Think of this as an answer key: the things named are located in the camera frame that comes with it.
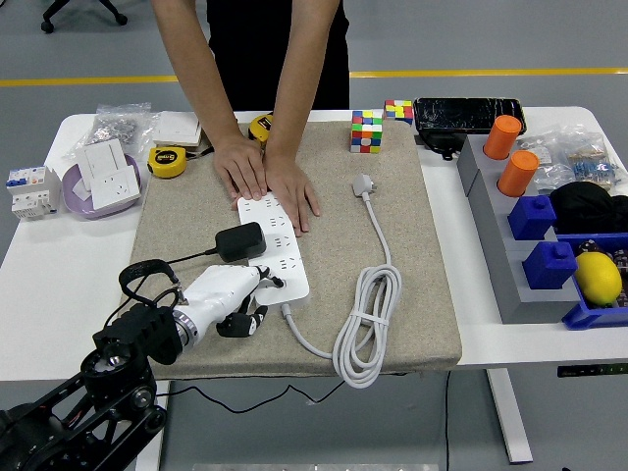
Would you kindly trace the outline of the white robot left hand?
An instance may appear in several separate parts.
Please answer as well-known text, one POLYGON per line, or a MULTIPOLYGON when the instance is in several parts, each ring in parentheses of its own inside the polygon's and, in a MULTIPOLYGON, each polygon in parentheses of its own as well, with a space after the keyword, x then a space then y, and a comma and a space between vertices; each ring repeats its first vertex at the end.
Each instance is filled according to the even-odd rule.
POLYGON ((248 313, 259 286, 283 288, 285 282, 267 266, 214 265, 207 268, 184 292, 173 311, 183 346, 190 350, 215 326, 225 338, 246 338, 263 322, 268 307, 248 313))

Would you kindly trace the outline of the person's right hand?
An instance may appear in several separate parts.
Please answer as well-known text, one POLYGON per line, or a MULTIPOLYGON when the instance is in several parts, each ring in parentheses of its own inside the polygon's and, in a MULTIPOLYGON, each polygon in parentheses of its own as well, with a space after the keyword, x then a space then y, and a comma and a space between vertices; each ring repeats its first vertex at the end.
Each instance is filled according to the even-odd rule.
POLYGON ((259 200, 267 192, 260 146, 241 134, 221 137, 213 143, 213 165, 227 194, 236 200, 259 200))

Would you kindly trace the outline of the person's left hand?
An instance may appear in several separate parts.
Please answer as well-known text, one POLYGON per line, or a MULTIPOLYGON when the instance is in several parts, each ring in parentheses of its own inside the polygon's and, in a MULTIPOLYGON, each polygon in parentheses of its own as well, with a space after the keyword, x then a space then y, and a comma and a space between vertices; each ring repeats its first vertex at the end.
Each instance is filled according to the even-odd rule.
POLYGON ((267 152, 264 156, 266 183, 281 203, 296 236, 310 231, 309 214, 321 215, 315 189, 294 157, 267 152))

